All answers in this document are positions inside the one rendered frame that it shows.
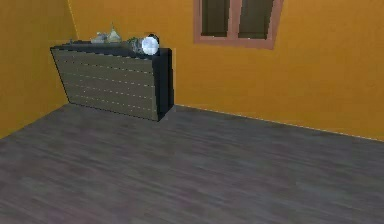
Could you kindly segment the white round alarm clock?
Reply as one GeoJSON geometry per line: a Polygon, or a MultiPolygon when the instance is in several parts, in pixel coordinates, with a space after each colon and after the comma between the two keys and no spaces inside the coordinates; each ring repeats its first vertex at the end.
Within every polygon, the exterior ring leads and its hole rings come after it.
{"type": "Polygon", "coordinates": [[[141,48],[146,55],[155,55],[160,47],[159,38],[155,34],[149,34],[141,41],[141,48]]]}

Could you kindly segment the black grey chest of drawers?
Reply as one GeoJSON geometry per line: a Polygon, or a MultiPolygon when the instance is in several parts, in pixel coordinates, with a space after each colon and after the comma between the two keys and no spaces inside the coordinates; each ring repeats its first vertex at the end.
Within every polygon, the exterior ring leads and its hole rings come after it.
{"type": "Polygon", "coordinates": [[[67,43],[50,48],[71,104],[159,121],[174,105],[172,51],[67,43]]]}

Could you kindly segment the dark green small object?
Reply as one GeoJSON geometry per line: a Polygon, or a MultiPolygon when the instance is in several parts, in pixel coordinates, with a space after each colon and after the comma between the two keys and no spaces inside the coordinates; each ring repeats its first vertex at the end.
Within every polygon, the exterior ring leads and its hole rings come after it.
{"type": "Polygon", "coordinates": [[[132,51],[135,53],[140,53],[141,52],[141,43],[140,39],[136,37],[132,37],[127,40],[129,46],[132,48],[132,51]]]}

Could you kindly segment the pink framed window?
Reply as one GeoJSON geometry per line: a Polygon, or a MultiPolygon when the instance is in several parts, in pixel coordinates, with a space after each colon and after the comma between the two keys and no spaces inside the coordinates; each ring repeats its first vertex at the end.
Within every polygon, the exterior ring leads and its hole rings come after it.
{"type": "Polygon", "coordinates": [[[272,50],[284,0],[193,0],[195,44],[272,50]]]}

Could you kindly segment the pale glass bottle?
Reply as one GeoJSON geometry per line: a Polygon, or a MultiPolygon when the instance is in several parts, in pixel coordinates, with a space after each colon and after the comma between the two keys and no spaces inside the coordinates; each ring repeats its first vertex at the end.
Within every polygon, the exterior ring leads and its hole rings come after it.
{"type": "Polygon", "coordinates": [[[114,24],[111,24],[111,31],[107,35],[107,41],[109,43],[120,43],[122,41],[120,35],[115,30],[114,24]]]}

